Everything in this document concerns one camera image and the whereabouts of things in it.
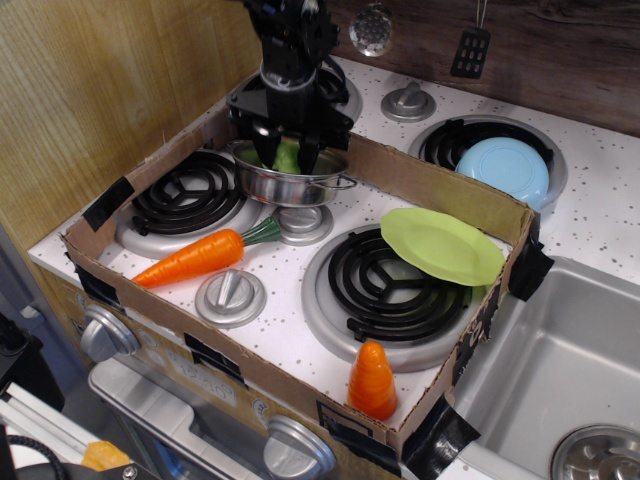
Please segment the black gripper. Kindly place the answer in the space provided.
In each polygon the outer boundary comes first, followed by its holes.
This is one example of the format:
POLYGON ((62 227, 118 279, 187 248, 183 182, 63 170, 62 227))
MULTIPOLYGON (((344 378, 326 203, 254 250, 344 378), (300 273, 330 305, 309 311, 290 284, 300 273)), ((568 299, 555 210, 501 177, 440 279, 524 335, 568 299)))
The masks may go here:
POLYGON ((272 169, 281 136, 298 138, 298 166, 312 174, 323 148, 347 150, 354 121, 339 112, 315 90, 279 92, 262 86, 241 86, 226 98, 231 121, 245 138, 251 138, 261 163, 272 169))

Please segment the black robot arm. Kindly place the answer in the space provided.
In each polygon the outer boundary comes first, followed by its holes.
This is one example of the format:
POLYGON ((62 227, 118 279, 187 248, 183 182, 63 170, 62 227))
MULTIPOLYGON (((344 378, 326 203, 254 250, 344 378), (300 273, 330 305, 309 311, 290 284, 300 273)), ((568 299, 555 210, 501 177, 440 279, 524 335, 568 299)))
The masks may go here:
POLYGON ((231 121, 271 168, 284 137, 299 143, 298 168, 313 172, 319 152, 346 150, 354 120, 337 109, 350 100, 346 77, 330 53, 340 27, 325 1, 245 1, 260 40, 257 85, 228 95, 231 121))

